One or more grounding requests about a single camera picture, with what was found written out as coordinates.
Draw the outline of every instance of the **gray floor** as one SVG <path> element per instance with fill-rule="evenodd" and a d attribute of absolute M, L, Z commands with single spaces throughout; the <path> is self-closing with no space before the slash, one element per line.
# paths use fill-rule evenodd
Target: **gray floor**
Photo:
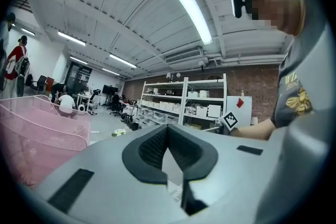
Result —
<path fill-rule="evenodd" d="M 120 116 L 110 115 L 111 110 L 107 106 L 100 105 L 97 109 L 97 115 L 91 116 L 91 131 L 98 131 L 99 134 L 90 134 L 91 141 L 100 141 L 110 138 L 116 129 L 124 129 L 126 124 L 120 121 Z"/>

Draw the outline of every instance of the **graphic print on shirt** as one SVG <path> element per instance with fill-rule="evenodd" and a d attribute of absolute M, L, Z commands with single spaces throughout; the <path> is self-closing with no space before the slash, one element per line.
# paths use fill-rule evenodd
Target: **graphic print on shirt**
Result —
<path fill-rule="evenodd" d="M 286 90 L 290 90 L 299 85 L 299 79 L 295 72 L 285 77 Z M 303 87 L 299 88 L 297 97 L 290 97 L 287 99 L 286 106 L 295 109 L 296 115 L 304 115 L 312 109 L 311 102 Z"/>

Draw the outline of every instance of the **person in white shirt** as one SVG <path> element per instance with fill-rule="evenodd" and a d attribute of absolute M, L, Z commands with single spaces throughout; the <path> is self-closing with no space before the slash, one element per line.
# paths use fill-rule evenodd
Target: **person in white shirt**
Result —
<path fill-rule="evenodd" d="M 63 113 L 61 115 L 70 116 L 73 118 L 76 115 L 74 109 L 76 109 L 74 99 L 68 95 L 67 92 L 61 94 L 61 97 L 55 101 L 56 104 L 59 104 L 59 110 Z"/>

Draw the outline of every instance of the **gray t-shirt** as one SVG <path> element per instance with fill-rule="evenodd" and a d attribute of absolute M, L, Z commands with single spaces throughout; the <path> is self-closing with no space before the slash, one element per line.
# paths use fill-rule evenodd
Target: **gray t-shirt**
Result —
<path fill-rule="evenodd" d="M 304 2 L 306 4 L 304 28 L 295 38 L 279 67 L 278 99 L 270 118 L 276 128 L 287 126 L 297 116 L 312 110 L 309 97 L 295 70 L 320 38 L 327 18 L 319 0 L 304 0 Z"/>

